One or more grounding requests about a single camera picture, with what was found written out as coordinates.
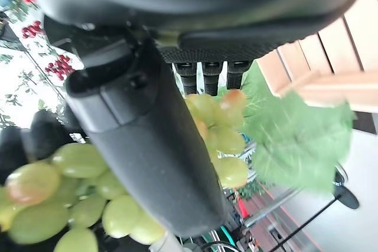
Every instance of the grape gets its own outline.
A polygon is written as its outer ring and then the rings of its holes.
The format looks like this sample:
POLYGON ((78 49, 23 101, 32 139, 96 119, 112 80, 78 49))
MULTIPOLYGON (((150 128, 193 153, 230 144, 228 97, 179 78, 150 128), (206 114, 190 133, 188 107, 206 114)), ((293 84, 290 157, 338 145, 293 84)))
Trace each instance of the grape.
POLYGON ((91 227, 101 217, 106 200, 97 194, 80 201, 70 211, 69 223, 72 227, 91 227))
POLYGON ((239 133, 224 126, 214 127, 212 130, 217 135, 217 148, 219 151, 232 155, 243 152, 245 140, 239 133))
POLYGON ((54 252, 98 252, 95 234, 87 228, 74 228, 65 233, 54 252))
POLYGON ((213 129, 214 128, 210 128, 208 130, 207 139, 205 140, 205 145, 209 152, 213 152, 218 148, 218 138, 213 129))
POLYGON ((8 201, 7 204, 0 205, 0 228, 1 231, 8 231, 11 228, 15 216, 24 210, 27 206, 21 204, 13 204, 8 201))
POLYGON ((221 158, 218 176, 223 187, 240 187, 247 182, 248 166, 238 158, 221 158))
POLYGON ((207 139, 208 129, 206 123, 204 123, 201 119, 193 117, 194 123, 197 126, 197 130, 201 135, 203 140, 207 139))
POLYGON ((230 90, 221 98, 220 107, 221 108, 235 107, 235 108, 238 108, 239 110, 243 110, 246 104, 247 104, 247 97, 242 91, 230 90))
POLYGON ((42 203, 19 212, 8 235, 17 244, 38 243, 61 231, 68 218, 68 210, 60 204, 42 203))
POLYGON ((94 178, 107 170, 106 163, 95 146, 71 143, 53 155, 53 164, 67 177, 94 178))
POLYGON ((6 179, 9 196, 16 202, 39 204, 51 197, 60 184, 60 176, 53 166, 43 163, 24 165, 6 179))
POLYGON ((187 100, 198 110, 195 114, 197 118, 200 118, 207 126, 215 124, 220 107, 213 97, 209 94, 190 94, 187 96, 187 100))
POLYGON ((141 215, 142 209, 131 196, 120 196, 106 205, 102 225, 111 237, 121 238, 132 231, 141 215))
POLYGON ((217 125, 226 126, 232 129, 240 129, 243 126, 244 117, 242 110, 238 108, 221 109, 220 115, 217 116, 217 125))
POLYGON ((220 169, 220 158, 218 158, 218 151, 212 150, 208 154, 214 168, 216 169, 216 171, 218 171, 220 169))
POLYGON ((199 114, 199 111, 198 109, 195 107, 194 103, 191 101, 191 100, 188 100, 188 99, 185 99, 185 103, 188 107, 188 110, 190 112, 190 114, 195 117, 195 116, 198 116, 199 114))
POLYGON ((144 212, 131 231, 130 237, 141 244, 151 245, 162 238, 164 234, 164 227, 144 212))
POLYGON ((78 185, 78 179, 63 177, 57 192, 50 198, 49 201, 59 203, 64 207, 74 205, 78 201, 76 196, 76 188, 78 185))
POLYGON ((128 195, 125 187, 118 181, 117 177, 111 172, 105 172, 97 180, 97 193, 108 200, 115 199, 122 195, 128 195))

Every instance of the green leaf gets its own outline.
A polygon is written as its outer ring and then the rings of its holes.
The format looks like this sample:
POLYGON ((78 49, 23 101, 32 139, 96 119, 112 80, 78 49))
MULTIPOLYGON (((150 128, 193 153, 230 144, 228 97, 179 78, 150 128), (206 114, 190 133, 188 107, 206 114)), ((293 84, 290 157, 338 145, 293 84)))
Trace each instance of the green leaf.
POLYGON ((43 100, 38 101, 38 110, 42 110, 46 108, 46 104, 43 100))
POLYGON ((309 107, 295 93, 274 97, 257 64, 247 72, 242 89, 248 99, 243 131, 258 143, 252 161, 259 179, 331 191, 335 164, 349 150, 349 105, 309 107))

